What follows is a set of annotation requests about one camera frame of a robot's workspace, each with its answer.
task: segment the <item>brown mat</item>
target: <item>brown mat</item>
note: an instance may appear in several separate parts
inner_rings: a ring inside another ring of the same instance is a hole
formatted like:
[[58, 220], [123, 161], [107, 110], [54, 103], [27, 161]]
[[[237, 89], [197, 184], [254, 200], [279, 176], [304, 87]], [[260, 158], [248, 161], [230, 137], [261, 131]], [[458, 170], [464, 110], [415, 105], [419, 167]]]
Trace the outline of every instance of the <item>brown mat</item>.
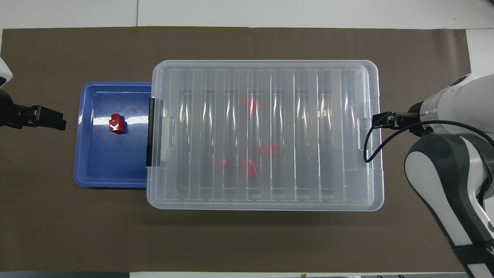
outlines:
[[12, 29], [1, 56], [14, 101], [68, 125], [0, 128], [0, 271], [462, 271], [405, 179], [409, 134], [384, 149], [386, 200], [372, 213], [162, 211], [145, 191], [82, 188], [72, 172], [89, 81], [150, 81], [166, 59], [369, 59], [382, 110], [405, 111], [470, 72], [464, 30]]

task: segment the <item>cable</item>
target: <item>cable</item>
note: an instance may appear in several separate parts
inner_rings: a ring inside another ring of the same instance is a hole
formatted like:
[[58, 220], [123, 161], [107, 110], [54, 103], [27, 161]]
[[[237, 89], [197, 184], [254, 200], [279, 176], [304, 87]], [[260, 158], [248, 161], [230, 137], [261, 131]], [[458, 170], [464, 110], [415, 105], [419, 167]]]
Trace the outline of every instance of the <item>cable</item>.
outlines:
[[374, 129], [376, 129], [375, 125], [373, 125], [373, 126], [371, 126], [369, 133], [367, 133], [366, 140], [364, 142], [364, 161], [366, 163], [371, 162], [377, 156], [377, 154], [382, 150], [382, 148], [384, 148], [384, 146], [386, 144], [388, 144], [394, 137], [398, 136], [400, 133], [403, 133], [403, 132], [405, 132], [405, 131], [413, 128], [413, 127], [416, 127], [416, 126], [430, 125], [430, 124], [452, 125], [452, 126], [457, 126], [457, 127], [462, 127], [462, 128], [468, 129], [468, 130], [473, 131], [473, 132], [477, 133], [478, 135], [480, 135], [482, 138], [487, 140], [487, 142], [489, 142], [489, 144], [491, 144], [492, 147], [494, 147], [494, 140], [491, 137], [489, 137], [487, 134], [485, 134], [483, 131], [481, 131], [477, 128], [474, 128], [472, 126], [462, 124], [459, 122], [455, 122], [455, 121], [433, 120], [433, 121], [423, 121], [423, 122], [413, 123], [413, 124], [407, 125], [401, 129], [399, 129], [398, 131], [396, 131], [395, 133], [390, 135], [388, 138], [386, 138], [386, 140], [384, 140], [381, 143], [381, 145], [379, 145], [379, 147], [377, 147], [377, 149], [374, 151], [374, 153], [369, 158], [367, 158], [367, 145], [369, 143], [369, 138], [371, 137], [372, 131]]

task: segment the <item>red plastic piece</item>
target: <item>red plastic piece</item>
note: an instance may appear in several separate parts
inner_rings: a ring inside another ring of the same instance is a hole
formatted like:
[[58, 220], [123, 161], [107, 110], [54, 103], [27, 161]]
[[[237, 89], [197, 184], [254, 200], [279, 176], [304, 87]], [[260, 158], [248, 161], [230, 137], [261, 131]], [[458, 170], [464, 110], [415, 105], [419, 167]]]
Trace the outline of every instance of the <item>red plastic piece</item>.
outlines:
[[259, 155], [277, 155], [278, 154], [278, 145], [271, 146], [262, 146], [258, 148]]
[[120, 114], [112, 114], [112, 119], [109, 121], [110, 131], [117, 134], [125, 132], [125, 121]]
[[253, 114], [257, 111], [257, 102], [252, 97], [247, 98], [247, 110]]
[[251, 158], [247, 160], [247, 177], [251, 178], [257, 176], [257, 171], [255, 170], [254, 162]]

